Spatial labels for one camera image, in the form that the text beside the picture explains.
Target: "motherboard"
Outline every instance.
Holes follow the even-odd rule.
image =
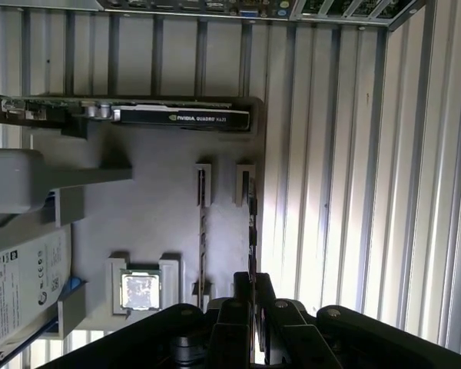
[[[106,10],[288,19],[292,0],[98,0]]]

